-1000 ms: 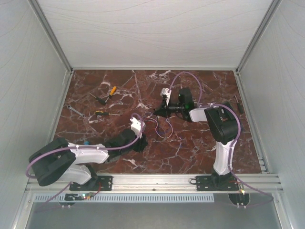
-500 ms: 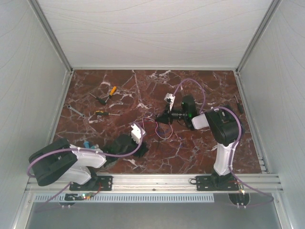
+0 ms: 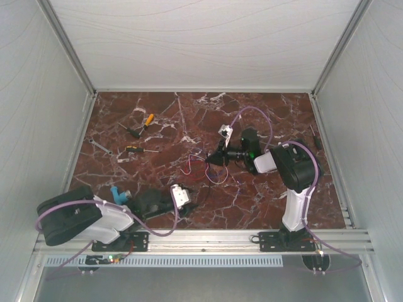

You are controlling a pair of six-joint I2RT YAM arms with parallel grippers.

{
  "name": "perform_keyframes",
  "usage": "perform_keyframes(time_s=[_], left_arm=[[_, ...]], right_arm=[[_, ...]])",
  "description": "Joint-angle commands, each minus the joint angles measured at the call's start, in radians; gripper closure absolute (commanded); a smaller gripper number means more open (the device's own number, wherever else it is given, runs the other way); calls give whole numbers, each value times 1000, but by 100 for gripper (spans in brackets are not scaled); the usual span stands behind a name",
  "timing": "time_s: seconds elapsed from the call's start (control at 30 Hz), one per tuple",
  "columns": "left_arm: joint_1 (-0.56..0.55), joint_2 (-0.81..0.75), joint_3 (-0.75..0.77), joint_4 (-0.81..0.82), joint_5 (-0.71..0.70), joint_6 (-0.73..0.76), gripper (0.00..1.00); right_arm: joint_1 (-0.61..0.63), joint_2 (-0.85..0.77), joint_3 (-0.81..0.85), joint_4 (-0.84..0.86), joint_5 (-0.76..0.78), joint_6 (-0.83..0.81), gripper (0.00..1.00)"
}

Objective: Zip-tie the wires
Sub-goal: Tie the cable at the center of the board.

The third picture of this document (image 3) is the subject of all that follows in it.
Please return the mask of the black zip tie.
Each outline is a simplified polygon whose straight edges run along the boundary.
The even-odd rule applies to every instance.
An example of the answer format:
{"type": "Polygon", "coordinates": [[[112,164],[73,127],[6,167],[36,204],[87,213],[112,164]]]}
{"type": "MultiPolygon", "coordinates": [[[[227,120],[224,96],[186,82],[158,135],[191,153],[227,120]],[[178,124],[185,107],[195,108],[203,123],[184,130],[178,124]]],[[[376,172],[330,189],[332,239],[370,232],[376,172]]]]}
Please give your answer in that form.
{"type": "Polygon", "coordinates": [[[205,175],[206,175],[206,178],[208,180],[208,187],[207,187],[207,193],[206,193],[206,195],[205,195],[205,197],[204,197],[204,199],[202,201],[202,204],[205,204],[207,202],[207,200],[208,200],[208,198],[210,196],[210,192],[211,192],[212,182],[210,180],[209,173],[210,173],[210,164],[207,163],[207,168],[205,170],[205,175]]]}

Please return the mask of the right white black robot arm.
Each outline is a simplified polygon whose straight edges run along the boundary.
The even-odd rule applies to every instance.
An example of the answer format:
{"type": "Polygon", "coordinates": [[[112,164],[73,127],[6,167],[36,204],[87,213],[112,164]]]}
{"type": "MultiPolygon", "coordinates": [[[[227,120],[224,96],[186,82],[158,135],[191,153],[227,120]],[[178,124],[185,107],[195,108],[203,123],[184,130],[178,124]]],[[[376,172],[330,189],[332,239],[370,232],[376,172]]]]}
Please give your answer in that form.
{"type": "Polygon", "coordinates": [[[321,165],[307,148],[303,140],[262,151],[258,132],[254,128],[242,131],[240,145],[230,145],[232,128],[222,126],[216,151],[205,162],[217,166],[228,166],[232,160],[243,162],[253,175],[277,171],[287,188],[287,202],[281,227],[273,237],[272,245],[293,250],[306,236],[307,210],[312,193],[321,176],[321,165]]]}

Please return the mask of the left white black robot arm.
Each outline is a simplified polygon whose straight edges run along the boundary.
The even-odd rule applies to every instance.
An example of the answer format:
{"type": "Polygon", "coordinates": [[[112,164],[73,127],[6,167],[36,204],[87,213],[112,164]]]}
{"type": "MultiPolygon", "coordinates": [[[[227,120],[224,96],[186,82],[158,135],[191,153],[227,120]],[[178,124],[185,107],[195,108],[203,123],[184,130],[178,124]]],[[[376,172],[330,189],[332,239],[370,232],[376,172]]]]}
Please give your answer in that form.
{"type": "Polygon", "coordinates": [[[197,207],[191,202],[191,192],[174,184],[168,193],[148,189],[110,203],[95,196],[89,186],[81,186],[40,204],[35,228],[48,246],[80,239],[93,241],[93,250],[126,251],[130,244],[140,247],[147,239],[146,233],[138,231],[147,220],[172,213],[178,223],[191,213],[197,207]]]}

